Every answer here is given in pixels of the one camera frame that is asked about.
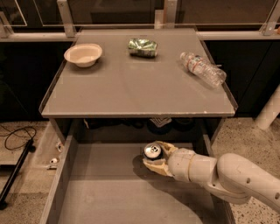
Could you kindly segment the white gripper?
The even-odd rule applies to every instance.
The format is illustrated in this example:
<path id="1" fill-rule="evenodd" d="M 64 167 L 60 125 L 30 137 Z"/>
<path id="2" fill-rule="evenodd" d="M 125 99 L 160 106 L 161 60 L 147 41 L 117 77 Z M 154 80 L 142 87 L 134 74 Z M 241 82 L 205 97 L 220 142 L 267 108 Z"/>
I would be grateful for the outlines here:
<path id="1" fill-rule="evenodd" d="M 192 158 L 196 155 L 193 150 L 178 149 L 175 145 L 157 141 L 161 149 L 158 160 L 143 159 L 143 164 L 152 172 L 171 177 L 177 181 L 189 182 L 189 166 Z"/>

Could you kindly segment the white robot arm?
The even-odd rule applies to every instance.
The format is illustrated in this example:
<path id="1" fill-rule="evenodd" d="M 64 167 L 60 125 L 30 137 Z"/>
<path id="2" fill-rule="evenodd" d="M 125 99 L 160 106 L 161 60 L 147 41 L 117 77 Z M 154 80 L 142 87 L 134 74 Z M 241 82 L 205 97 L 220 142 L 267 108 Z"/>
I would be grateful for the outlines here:
<path id="1" fill-rule="evenodd" d="M 214 158 L 156 141 L 144 147 L 143 164 L 159 175 L 198 184 L 226 202 L 245 204 L 254 197 L 280 212 L 280 179 L 240 155 Z"/>

